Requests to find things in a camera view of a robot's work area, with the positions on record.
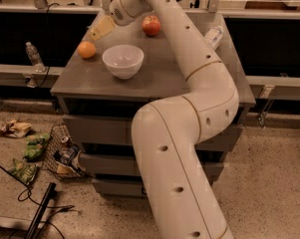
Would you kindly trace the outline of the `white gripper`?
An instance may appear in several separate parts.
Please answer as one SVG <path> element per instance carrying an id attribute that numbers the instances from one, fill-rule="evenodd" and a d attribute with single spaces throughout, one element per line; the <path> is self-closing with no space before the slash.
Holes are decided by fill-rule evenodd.
<path id="1" fill-rule="evenodd" d="M 146 0 L 113 0 L 110 4 L 110 16 L 98 17 L 89 30 L 89 37 L 96 41 L 110 34 L 118 26 L 127 26 L 139 16 L 149 12 L 151 6 Z"/>

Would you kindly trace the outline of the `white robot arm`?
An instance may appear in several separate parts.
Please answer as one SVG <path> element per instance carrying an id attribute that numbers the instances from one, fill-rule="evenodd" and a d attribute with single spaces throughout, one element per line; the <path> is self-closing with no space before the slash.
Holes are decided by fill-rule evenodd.
<path id="1" fill-rule="evenodd" d="M 234 239 L 196 155 L 235 118 L 239 95 L 226 66 L 176 0 L 113 0 L 90 35 L 98 40 L 153 10 L 189 87 L 141 107 L 132 142 L 161 239 Z"/>

